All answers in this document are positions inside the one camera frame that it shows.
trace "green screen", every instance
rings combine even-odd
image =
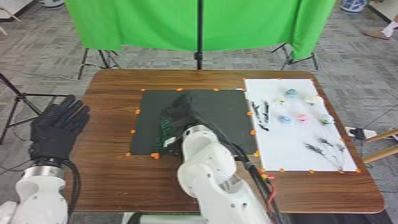
[[[196,51],[197,0],[66,0],[87,48]],[[334,0],[204,0],[204,50],[290,43],[311,56]]]

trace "chair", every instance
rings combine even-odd
[[[5,7],[4,7],[2,5],[0,5],[0,10],[4,10],[5,13],[9,14],[9,16],[14,18],[14,20],[16,20],[18,22],[21,22],[21,20],[20,20],[18,17],[16,17],[16,15],[11,13],[11,11],[5,9]],[[5,36],[9,35],[5,29],[2,28],[2,26],[0,26],[0,32],[4,33]]]
[[[393,135],[398,134],[398,129],[393,129],[391,131],[384,132],[380,135],[366,139],[366,142],[375,142],[377,140],[391,137]],[[371,163],[389,155],[398,153],[398,145],[387,147],[380,152],[371,154],[370,156],[364,157],[364,163]]]

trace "orange marker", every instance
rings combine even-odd
[[[160,159],[160,154],[158,153],[153,153],[151,154],[151,157],[153,157],[153,159]]]

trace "gray carpet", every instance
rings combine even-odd
[[[11,78],[18,88],[27,92],[64,93],[84,96],[85,88],[98,68],[87,67],[82,81],[77,80],[84,48],[73,28],[66,9],[50,10],[36,5],[21,15],[23,22],[2,23],[9,36],[0,35],[0,72]],[[359,33],[361,29],[384,27],[386,22],[370,11],[347,14],[336,8],[320,39],[316,56],[320,71],[313,70],[311,61],[288,66],[288,70],[316,72],[332,105],[352,127],[364,127],[398,103],[398,33],[389,41],[371,39]],[[260,69],[279,70],[283,52],[270,53],[272,48],[217,51],[204,53],[206,69]],[[117,62],[123,68],[194,69],[192,54],[139,47],[124,47]],[[96,52],[91,52],[89,62],[100,63]],[[13,92],[0,85],[0,124],[5,122]],[[34,98],[45,106],[45,100]],[[32,113],[18,109],[18,119]],[[398,126],[398,108],[368,126],[368,129],[386,131]],[[0,164],[11,167],[27,160],[30,142],[29,125],[9,133],[0,146]],[[366,155],[387,145],[393,140],[361,145],[357,149]],[[395,223],[398,223],[398,155],[389,156],[370,166],[373,178],[384,192],[386,208]],[[0,203],[16,200],[14,182],[20,174],[0,176]],[[84,217],[78,214],[73,223],[119,223],[121,217]]]

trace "cable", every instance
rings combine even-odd
[[[270,184],[270,181],[267,180],[267,183],[265,183],[265,181],[263,181],[263,177],[261,177],[261,175],[260,175],[256,165],[252,164],[251,159],[249,159],[249,157],[247,157],[245,151],[244,151],[242,147],[231,142],[231,140],[229,140],[229,138],[228,138],[228,136],[226,136],[226,134],[224,134],[220,128],[217,127],[217,125],[215,125],[215,124],[210,124],[210,123],[204,121],[204,119],[203,119],[203,117],[199,116],[199,114],[196,114],[194,117],[196,117],[196,119],[199,120],[199,122],[208,126],[208,128],[210,128],[213,131],[219,132],[219,139],[220,139],[220,141],[229,145],[229,149],[233,150],[233,152],[235,152],[236,155],[238,155],[238,158],[240,158],[240,161],[242,161],[242,163],[244,163],[245,169],[247,169],[247,171],[249,171],[249,173],[251,173],[251,176],[252,176],[254,183],[256,183],[256,185],[258,185],[258,189],[260,189],[260,193],[261,193],[263,200],[265,200],[265,202],[267,202],[268,199],[270,199],[270,196],[272,196],[272,191],[270,191],[268,186],[267,186],[267,183]],[[274,221],[277,220],[276,223],[284,223],[284,222],[283,222],[283,217],[281,217],[279,208],[277,208],[277,204],[276,204],[276,200],[272,200],[270,203],[272,203],[272,207],[274,207],[274,215],[270,214],[270,216],[274,216],[274,217],[272,217],[272,218],[274,218]]]
[[[68,168],[71,169],[71,173],[73,173],[73,191],[71,191],[71,202],[69,202],[69,208],[68,208],[69,221],[71,221],[71,214],[73,214],[75,207],[77,207],[80,189],[82,189],[82,177],[80,177],[78,167],[77,167],[75,163],[69,160],[64,160],[62,164],[68,166]]]
[[[32,76],[41,76],[41,77],[46,77],[46,78],[64,79],[64,80],[69,80],[69,81],[78,81],[77,79],[66,78],[64,76],[50,76],[50,75],[43,75],[43,74],[37,74],[37,73],[29,73],[29,72],[18,71],[18,70],[9,69],[9,68],[0,68],[0,69],[7,70],[7,71],[13,71],[13,72],[20,72],[21,74],[27,74],[27,75],[32,75]]]
[[[389,113],[389,111],[395,110],[395,108],[398,107],[398,104],[389,108],[389,110],[384,112],[384,114],[377,117],[377,119],[364,125],[363,129],[366,129],[370,127],[370,125],[379,121],[379,119],[384,117],[384,115]]]
[[[5,169],[2,172],[0,172],[0,175],[4,175],[7,172],[21,172],[23,170],[16,170],[16,168],[20,167],[20,166],[23,166],[27,163],[30,162],[30,159],[20,164],[20,165],[16,165],[14,167],[11,167],[9,169]]]

